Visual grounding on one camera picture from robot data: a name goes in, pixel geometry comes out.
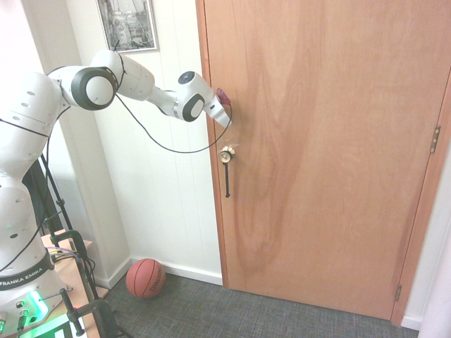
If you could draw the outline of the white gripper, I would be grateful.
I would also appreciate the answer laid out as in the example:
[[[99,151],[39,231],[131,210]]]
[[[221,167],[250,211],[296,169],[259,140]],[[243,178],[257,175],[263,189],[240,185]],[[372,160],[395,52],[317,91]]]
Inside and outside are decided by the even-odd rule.
[[[206,105],[206,113],[222,127],[230,125],[231,117],[226,113],[223,105],[230,105],[231,101],[227,96],[214,95],[212,100]]]

